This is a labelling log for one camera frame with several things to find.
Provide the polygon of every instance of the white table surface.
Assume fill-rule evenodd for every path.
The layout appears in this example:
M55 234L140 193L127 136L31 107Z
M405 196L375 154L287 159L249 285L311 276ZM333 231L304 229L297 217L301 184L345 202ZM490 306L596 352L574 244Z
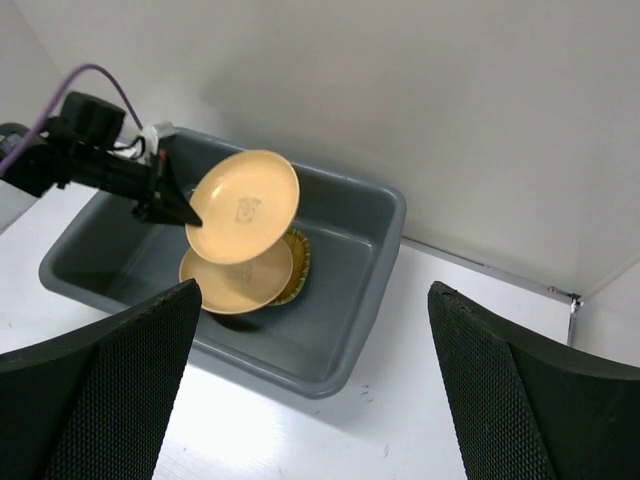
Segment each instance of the white table surface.
M0 353L105 316L38 280L42 257L92 194L79 186L50 192L0 236ZM405 241L337 395L307 400L192 350L154 478L464 479L427 315L435 280L567 342L566 302Z

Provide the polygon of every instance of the yellow plate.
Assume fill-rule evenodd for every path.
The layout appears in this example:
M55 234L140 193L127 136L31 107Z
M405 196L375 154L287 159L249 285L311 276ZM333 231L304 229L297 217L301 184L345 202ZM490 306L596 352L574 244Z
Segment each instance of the yellow plate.
M189 249L180 264L180 281L194 278L202 291L202 308L233 315L267 305L287 285L293 270L291 250L284 242L238 265L216 265Z
M203 225L187 225L187 238L209 262L246 262L282 237L299 200L298 177L284 157L266 150L237 153L196 187L190 203Z
M298 296L304 286L304 282L307 280L309 265L311 264L311 247L309 246L309 239L304 233L292 228L284 234L282 239L291 250L291 255L293 256L293 272L287 286L269 304L271 306L284 305Z

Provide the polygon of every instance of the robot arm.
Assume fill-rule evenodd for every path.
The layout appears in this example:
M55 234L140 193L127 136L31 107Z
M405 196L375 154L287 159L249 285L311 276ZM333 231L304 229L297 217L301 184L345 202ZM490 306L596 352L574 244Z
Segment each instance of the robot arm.
M140 221L201 226L173 176L167 149L175 135L173 126L145 128L141 163L116 151L124 117L124 110L97 97L68 94L60 116L49 118L43 131L0 176L0 232L52 186L64 188L69 182L135 200L132 214ZM0 162L28 130L16 123L0 125Z

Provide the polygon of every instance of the white wall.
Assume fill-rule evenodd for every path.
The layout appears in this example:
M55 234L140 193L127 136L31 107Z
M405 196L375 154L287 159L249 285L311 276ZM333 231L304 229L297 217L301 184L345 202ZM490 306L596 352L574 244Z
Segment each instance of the white wall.
M60 75L11 0L0 0L0 123L33 123Z
M579 293L640 251L637 0L16 3L146 119L394 184L410 238Z
M587 300L578 313L573 346L640 367L640 264Z

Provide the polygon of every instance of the gray basin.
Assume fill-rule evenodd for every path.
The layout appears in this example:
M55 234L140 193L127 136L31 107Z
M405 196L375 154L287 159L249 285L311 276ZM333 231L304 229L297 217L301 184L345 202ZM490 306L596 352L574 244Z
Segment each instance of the gray basin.
M171 147L181 188L241 150L179 130ZM398 254L406 203L385 185L293 161L300 179L295 227L309 237L311 269L288 305L237 317L202 311L194 345L309 398L339 391L375 322ZM131 202L98 193L40 266L43 285L108 313L178 282L184 229L147 225Z

